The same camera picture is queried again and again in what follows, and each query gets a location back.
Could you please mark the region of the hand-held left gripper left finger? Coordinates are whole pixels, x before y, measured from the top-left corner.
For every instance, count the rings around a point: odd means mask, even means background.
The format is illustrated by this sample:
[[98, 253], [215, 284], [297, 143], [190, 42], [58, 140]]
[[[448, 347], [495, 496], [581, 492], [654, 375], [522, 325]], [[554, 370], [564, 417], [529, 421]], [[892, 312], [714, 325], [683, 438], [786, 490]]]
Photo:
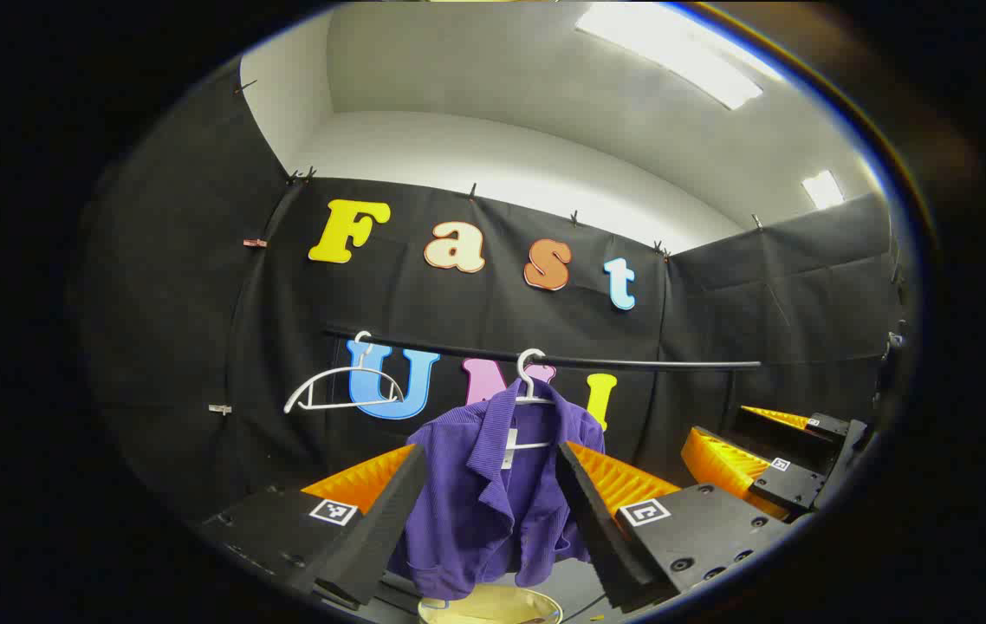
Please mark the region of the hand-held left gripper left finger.
[[407, 444], [315, 484], [269, 485], [204, 520], [206, 543], [284, 594], [370, 603], [427, 479]]

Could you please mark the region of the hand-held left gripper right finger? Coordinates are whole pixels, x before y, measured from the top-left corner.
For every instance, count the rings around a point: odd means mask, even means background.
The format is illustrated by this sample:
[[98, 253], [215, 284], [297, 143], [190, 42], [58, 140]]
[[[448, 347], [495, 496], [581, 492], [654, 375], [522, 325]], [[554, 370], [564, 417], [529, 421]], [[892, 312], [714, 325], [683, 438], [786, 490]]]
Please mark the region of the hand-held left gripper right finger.
[[722, 584], [791, 531], [723, 487], [682, 489], [569, 441], [555, 474], [609, 604], [623, 612]]

